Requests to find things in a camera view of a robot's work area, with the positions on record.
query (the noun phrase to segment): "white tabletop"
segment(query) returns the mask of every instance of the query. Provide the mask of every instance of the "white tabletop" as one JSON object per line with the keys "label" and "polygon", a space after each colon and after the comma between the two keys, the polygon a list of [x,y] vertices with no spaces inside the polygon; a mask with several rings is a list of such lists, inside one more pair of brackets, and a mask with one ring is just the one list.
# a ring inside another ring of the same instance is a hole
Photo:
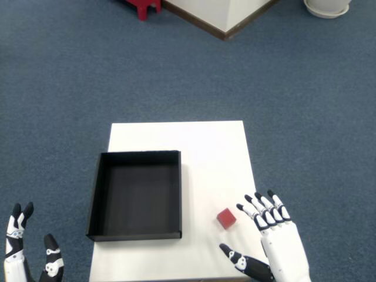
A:
{"label": "white tabletop", "polygon": [[[114,123],[109,152],[182,152],[183,237],[95,242],[90,282],[243,278],[219,249],[267,262],[260,233],[236,203],[254,193],[242,121]],[[216,216],[228,207],[237,218],[227,231]]]}

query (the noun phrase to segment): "stool leg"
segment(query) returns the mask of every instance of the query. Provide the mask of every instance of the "stool leg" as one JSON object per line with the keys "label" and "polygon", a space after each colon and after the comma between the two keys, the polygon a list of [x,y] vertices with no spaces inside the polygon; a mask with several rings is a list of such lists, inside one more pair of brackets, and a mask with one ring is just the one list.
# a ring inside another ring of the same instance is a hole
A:
{"label": "stool leg", "polygon": [[160,0],[156,0],[155,1],[155,8],[156,8],[156,10],[157,10],[157,13],[159,13],[160,12]]}
{"label": "stool leg", "polygon": [[137,14],[139,16],[140,21],[146,20],[146,12],[147,12],[147,7],[143,7],[143,6],[137,7]]}

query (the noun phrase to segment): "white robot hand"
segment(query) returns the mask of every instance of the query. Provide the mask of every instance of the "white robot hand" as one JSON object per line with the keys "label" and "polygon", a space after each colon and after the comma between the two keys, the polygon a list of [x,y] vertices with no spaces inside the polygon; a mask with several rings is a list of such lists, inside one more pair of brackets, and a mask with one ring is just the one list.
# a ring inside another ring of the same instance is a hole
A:
{"label": "white robot hand", "polygon": [[261,244],[269,265],[242,256],[225,244],[221,244],[220,248],[236,269],[260,282],[311,282],[307,256],[298,229],[278,196],[271,190],[268,195],[274,204],[256,192],[256,199],[245,196],[251,205],[237,204],[237,207],[255,222],[261,232]]}
{"label": "white robot hand", "polygon": [[[20,204],[16,204],[9,219],[5,239],[5,281],[6,282],[34,282],[31,277],[28,261],[24,253],[24,231],[26,221],[33,213],[33,204],[29,203],[21,212]],[[42,271],[39,282],[61,282],[64,262],[60,249],[51,234],[44,238],[46,247],[46,266]]]}

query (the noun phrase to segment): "plant pot saucer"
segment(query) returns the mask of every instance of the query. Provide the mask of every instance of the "plant pot saucer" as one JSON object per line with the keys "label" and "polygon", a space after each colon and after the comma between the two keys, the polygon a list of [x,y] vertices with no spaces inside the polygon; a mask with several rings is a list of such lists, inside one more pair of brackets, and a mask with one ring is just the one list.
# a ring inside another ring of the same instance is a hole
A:
{"label": "plant pot saucer", "polygon": [[347,5],[346,8],[344,8],[341,12],[333,14],[333,13],[326,13],[326,12],[319,11],[317,9],[312,8],[311,6],[309,6],[308,0],[304,0],[304,4],[307,7],[307,10],[309,11],[309,13],[319,18],[323,18],[323,19],[338,18],[339,16],[346,14],[350,8],[350,6]]}

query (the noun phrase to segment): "black box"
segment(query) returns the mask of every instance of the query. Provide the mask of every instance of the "black box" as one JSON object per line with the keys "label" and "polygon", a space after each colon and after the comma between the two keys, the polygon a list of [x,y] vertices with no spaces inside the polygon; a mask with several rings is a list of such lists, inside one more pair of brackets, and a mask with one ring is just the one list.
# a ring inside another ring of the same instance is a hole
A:
{"label": "black box", "polygon": [[93,241],[182,238],[179,151],[102,153],[86,235]]}

